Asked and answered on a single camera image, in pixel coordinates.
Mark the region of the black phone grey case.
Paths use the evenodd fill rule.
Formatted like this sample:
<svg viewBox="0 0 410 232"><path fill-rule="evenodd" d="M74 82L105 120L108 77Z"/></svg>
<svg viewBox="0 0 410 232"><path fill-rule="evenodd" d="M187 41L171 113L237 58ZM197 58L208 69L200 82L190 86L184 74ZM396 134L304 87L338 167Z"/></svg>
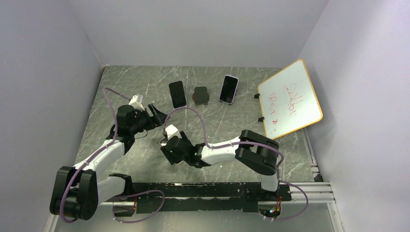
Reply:
<svg viewBox="0 0 410 232"><path fill-rule="evenodd" d="M185 89L182 81L172 82L169 85L170 96L173 107L187 105Z"/></svg>

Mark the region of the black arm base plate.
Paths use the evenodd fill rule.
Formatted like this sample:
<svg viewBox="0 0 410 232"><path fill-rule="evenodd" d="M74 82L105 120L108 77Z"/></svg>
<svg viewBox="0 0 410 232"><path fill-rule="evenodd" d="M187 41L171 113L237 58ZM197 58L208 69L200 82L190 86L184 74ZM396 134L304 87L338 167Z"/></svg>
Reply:
<svg viewBox="0 0 410 232"><path fill-rule="evenodd" d="M276 204L277 200L292 199L289 186L281 184L276 192L271 192L263 190L259 182L133 183L133 190L144 194L128 199L113 197L103 205L130 210L117 213L118 217L148 214L157 208L161 212L240 210L257 213L262 203Z"/></svg>

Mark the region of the black phone lilac case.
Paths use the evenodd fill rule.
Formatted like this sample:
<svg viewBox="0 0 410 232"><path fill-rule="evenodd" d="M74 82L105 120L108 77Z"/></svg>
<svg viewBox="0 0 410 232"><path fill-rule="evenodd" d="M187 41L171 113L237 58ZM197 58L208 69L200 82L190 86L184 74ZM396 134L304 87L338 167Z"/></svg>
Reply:
<svg viewBox="0 0 410 232"><path fill-rule="evenodd" d="M238 83L239 79L237 77L225 75L219 95L219 101L229 105L233 104Z"/></svg>

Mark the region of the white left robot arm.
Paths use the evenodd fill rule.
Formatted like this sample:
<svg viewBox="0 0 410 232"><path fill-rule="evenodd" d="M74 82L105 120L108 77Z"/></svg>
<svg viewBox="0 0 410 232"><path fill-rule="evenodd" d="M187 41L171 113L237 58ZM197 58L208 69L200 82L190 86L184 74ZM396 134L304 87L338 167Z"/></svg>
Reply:
<svg viewBox="0 0 410 232"><path fill-rule="evenodd" d="M126 174L111 174L98 181L114 161L123 157L135 142L135 135L164 124L167 114L149 104L136 109L122 105L114 113L114 125L104 143L82 162L61 167L56 174L49 211L67 223L78 219L89 220L97 207L114 197L127 201L134 194L132 178Z"/></svg>

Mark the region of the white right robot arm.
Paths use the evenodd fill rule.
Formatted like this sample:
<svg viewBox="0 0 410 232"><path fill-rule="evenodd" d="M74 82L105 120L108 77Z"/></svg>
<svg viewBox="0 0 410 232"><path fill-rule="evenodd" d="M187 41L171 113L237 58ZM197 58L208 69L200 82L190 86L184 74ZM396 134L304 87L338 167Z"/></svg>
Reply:
<svg viewBox="0 0 410 232"><path fill-rule="evenodd" d="M186 134L178 131L160 141L161 151L171 165L182 161L195 168L238 160L261 175L261 195L273 200L279 194L277 159L280 156L279 143L250 130L225 142L193 145Z"/></svg>

